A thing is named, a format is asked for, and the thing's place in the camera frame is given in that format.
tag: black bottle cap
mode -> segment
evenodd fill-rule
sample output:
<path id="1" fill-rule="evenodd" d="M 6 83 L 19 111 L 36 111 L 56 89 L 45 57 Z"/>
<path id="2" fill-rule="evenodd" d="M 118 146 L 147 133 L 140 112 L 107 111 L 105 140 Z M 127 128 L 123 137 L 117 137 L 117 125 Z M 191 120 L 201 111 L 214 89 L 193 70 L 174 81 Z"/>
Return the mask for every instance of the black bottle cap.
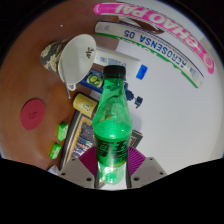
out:
<path id="1" fill-rule="evenodd" d="M 103 78 L 120 78 L 126 80 L 126 68 L 120 65 L 107 65 L 103 70 Z"/>

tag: green object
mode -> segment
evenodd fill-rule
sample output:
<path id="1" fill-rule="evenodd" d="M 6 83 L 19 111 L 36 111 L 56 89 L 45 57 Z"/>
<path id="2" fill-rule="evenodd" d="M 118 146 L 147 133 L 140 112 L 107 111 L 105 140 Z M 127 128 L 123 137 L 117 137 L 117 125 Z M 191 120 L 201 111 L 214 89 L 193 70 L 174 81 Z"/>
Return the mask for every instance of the green object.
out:
<path id="1" fill-rule="evenodd" d="M 68 124 L 67 123 L 63 123 L 59 125 L 59 129 L 58 129 L 58 140 L 62 141 L 66 138 L 68 132 Z"/>
<path id="2" fill-rule="evenodd" d="M 88 76 L 87 78 L 87 82 L 100 88 L 102 85 L 103 80 L 101 79 L 101 77 L 97 74 L 92 74 L 90 76 Z"/>
<path id="3" fill-rule="evenodd" d="M 58 157 L 58 153 L 60 152 L 61 150 L 61 145 L 59 144 L 54 144 L 52 150 L 51 150 L 51 153 L 50 153 L 50 158 L 51 159 L 55 159 Z"/>
<path id="4" fill-rule="evenodd" d="M 124 91 L 125 72 L 123 66 L 104 67 L 104 88 L 92 121 L 100 179 L 112 185 L 124 176 L 133 128 Z"/>

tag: box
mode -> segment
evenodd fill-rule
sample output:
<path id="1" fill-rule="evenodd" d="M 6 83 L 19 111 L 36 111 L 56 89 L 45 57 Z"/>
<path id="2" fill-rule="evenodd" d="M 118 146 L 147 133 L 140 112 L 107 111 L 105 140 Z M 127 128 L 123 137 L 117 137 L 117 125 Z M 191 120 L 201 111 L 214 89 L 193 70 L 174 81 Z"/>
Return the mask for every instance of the box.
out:
<path id="1" fill-rule="evenodd" d="M 59 125 L 58 128 L 58 140 L 62 141 L 66 138 L 68 132 L 68 124 L 67 123 L 63 123 Z"/>
<path id="2" fill-rule="evenodd" d="M 55 143 L 51 150 L 50 158 L 56 159 L 58 157 L 60 150 L 61 150 L 61 145 Z"/>

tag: green plastic bottle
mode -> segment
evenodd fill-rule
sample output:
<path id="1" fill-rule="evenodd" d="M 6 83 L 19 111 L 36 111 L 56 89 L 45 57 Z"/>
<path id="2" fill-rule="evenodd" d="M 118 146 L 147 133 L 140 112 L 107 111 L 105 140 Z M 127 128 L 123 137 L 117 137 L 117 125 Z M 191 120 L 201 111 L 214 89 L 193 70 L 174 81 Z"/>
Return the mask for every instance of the green plastic bottle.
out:
<path id="1" fill-rule="evenodd" d="M 125 67 L 105 66 L 103 78 L 104 88 L 92 126 L 100 179 L 115 185 L 124 176 L 133 121 L 124 91 Z"/>

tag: red lid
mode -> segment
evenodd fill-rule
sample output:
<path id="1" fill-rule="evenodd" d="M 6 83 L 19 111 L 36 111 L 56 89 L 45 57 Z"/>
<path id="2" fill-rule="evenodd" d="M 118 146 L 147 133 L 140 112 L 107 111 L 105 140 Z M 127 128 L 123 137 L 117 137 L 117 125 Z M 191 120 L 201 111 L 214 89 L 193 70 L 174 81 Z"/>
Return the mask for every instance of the red lid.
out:
<path id="1" fill-rule="evenodd" d="M 44 103 L 33 99 L 28 101 L 22 108 L 20 119 L 26 130 L 35 129 L 43 120 L 45 112 Z"/>

